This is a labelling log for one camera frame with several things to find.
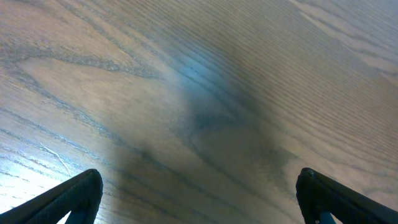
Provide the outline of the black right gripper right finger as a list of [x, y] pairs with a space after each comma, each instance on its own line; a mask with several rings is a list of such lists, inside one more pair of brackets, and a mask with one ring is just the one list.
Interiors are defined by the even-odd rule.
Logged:
[[306, 224], [395, 224], [397, 212], [339, 182], [304, 167], [296, 182], [296, 198]]

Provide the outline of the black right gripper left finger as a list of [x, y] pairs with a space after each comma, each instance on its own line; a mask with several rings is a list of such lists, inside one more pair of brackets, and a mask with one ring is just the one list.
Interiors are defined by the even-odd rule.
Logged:
[[1, 223], [93, 224], [103, 195], [103, 181], [88, 169], [39, 196], [1, 214]]

